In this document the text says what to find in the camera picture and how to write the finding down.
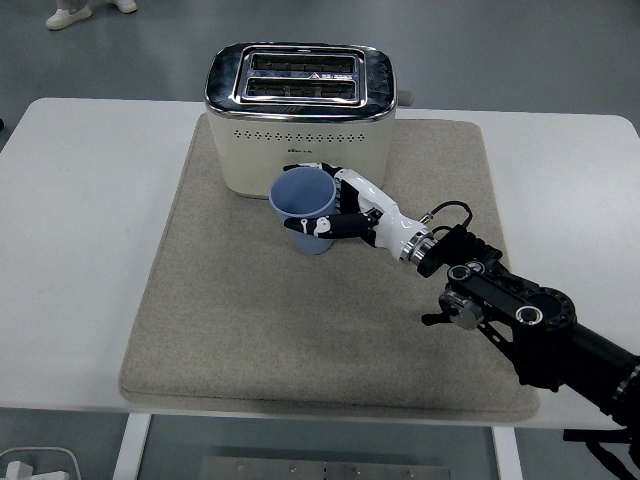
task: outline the person's feet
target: person's feet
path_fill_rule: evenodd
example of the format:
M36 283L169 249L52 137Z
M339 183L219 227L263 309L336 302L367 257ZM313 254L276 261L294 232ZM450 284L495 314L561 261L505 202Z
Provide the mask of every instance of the person's feet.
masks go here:
M136 2L133 0L107 0L112 5L118 7L122 13L132 13L138 9Z
M88 5L85 5L81 9L63 10L59 8L56 13L47 20L47 28L49 30L61 30L78 20L89 18L92 14L93 12Z

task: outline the toaster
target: toaster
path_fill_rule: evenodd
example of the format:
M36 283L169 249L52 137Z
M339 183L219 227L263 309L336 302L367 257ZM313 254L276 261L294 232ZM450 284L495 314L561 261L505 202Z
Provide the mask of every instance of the toaster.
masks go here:
M240 195L265 198L283 166L325 162L381 186L396 96L391 61L375 48L226 47L205 87L224 182Z

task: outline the plastic cup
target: plastic cup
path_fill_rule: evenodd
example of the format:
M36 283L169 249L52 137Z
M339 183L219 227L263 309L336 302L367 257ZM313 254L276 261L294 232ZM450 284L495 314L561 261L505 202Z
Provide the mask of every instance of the plastic cup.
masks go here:
M269 202L284 224L287 218L316 218L336 211L336 185L327 172L312 167L287 170L271 186ZM307 255L326 252L333 240L286 229L298 249Z

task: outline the toaster vent hole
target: toaster vent hole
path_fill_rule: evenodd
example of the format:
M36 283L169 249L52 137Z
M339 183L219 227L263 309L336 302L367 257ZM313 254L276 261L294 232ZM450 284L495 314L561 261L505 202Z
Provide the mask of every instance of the toaster vent hole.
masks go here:
M248 130L245 130L244 132L242 132L240 130L236 130L236 131L233 132L233 135L238 139L244 137L246 139L255 138L256 140L267 140L267 141L277 140L278 142L286 140L287 142L296 141L296 142L309 142L309 143L313 143L313 142L318 142L318 143L321 143L321 142L328 142L328 143L349 142L349 143L353 143L356 140L358 142L364 142L364 140L365 140L365 136L364 136L363 133L360 133L358 135L354 135L354 134L350 133L349 135L346 135L346 136L342 135L342 134L338 134L338 135L317 134L317 135L314 135L312 133L307 133L307 134L286 133L286 134L283 135L280 132L276 132L276 133L264 132L264 133L262 133L262 132L250 132Z

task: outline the beige mat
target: beige mat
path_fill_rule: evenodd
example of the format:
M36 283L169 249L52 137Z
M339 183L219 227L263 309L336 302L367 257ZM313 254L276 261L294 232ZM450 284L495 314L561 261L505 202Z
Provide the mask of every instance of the beige mat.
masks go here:
M412 218L469 203L503 245L480 129L396 122L384 190ZM464 212L442 217L454 223ZM298 253L268 201L230 191L201 117L122 366L122 395L166 407L510 421L535 390L477 331L425 327L445 272L343 240Z

